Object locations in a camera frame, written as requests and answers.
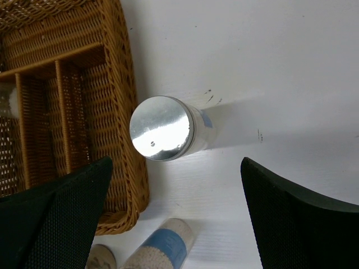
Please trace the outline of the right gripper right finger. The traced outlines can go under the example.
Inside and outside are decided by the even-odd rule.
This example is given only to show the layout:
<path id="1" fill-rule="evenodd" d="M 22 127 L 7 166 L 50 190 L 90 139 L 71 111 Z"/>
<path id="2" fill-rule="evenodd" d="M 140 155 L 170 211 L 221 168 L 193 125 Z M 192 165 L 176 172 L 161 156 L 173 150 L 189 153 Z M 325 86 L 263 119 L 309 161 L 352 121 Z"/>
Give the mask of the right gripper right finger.
<path id="1" fill-rule="evenodd" d="M 358 268 L 358 205 L 245 157 L 241 179 L 263 268 Z"/>

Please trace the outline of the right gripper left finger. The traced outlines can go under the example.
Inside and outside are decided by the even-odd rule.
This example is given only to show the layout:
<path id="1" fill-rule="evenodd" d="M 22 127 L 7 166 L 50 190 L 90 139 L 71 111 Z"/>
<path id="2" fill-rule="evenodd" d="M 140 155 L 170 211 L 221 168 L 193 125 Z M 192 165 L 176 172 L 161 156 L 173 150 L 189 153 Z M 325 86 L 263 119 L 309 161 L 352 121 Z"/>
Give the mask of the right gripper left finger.
<path id="1" fill-rule="evenodd" d="M 1 198 L 1 268 L 85 268 L 112 177 L 106 156 Z"/>

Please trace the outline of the yellow cap spice bottle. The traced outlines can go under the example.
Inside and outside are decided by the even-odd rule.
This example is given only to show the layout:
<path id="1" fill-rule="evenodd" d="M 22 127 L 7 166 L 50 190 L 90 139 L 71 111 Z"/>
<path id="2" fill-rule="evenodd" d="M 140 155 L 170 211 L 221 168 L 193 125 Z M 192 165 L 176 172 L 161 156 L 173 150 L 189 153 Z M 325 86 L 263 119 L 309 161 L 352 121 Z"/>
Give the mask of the yellow cap spice bottle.
<path id="1" fill-rule="evenodd" d="M 1 116 L 19 119 L 17 87 L 13 83 L 1 82 Z"/>

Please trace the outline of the silver cap jar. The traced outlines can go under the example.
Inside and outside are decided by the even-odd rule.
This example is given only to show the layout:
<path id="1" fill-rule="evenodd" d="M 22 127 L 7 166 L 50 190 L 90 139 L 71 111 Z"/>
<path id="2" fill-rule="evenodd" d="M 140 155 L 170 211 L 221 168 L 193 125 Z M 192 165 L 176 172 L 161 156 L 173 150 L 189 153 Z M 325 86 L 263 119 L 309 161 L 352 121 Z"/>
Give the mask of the silver cap jar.
<path id="1" fill-rule="evenodd" d="M 195 241 L 187 222 L 164 221 L 124 262 L 122 268 L 182 268 Z"/>
<path id="2" fill-rule="evenodd" d="M 143 157 L 172 161 L 207 149 L 216 130 L 203 110 L 170 96 L 154 96 L 133 112 L 130 137 Z"/>

